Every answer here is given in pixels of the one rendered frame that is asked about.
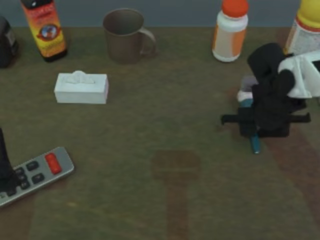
mug handle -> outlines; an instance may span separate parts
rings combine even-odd
[[[155,35],[149,31],[148,29],[145,29],[142,27],[139,32],[144,35],[145,39],[149,39],[151,41],[151,47],[148,47],[148,49],[145,48],[145,42],[142,46],[142,50],[140,54],[145,57],[145,56],[150,56],[156,53],[157,50],[157,41]]]

bottle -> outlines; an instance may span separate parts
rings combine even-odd
[[[284,47],[285,54],[320,50],[320,0],[302,0]]]
[[[54,0],[21,0],[32,36],[46,62],[67,54],[67,45],[61,30]]]
[[[241,53],[248,26],[247,0],[223,0],[212,41],[213,56],[221,62],[233,62]]]
[[[9,22],[0,16],[0,68],[7,68],[17,56],[19,44]]]

remote control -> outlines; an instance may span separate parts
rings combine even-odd
[[[71,174],[75,166],[64,147],[57,147],[16,167],[20,184],[12,190],[0,192],[0,207],[36,192]]]

blue gray wall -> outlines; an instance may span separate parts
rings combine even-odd
[[[106,12],[134,8],[149,27],[209,27],[222,0],[55,0],[65,27],[100,27]],[[300,0],[248,0],[252,27],[291,26]],[[0,0],[0,14],[14,27],[27,26],[20,0]]]

mug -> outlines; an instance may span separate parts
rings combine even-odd
[[[135,64],[156,53],[156,38],[143,25],[144,17],[134,9],[120,8],[105,15],[103,28],[108,55],[113,61]]]

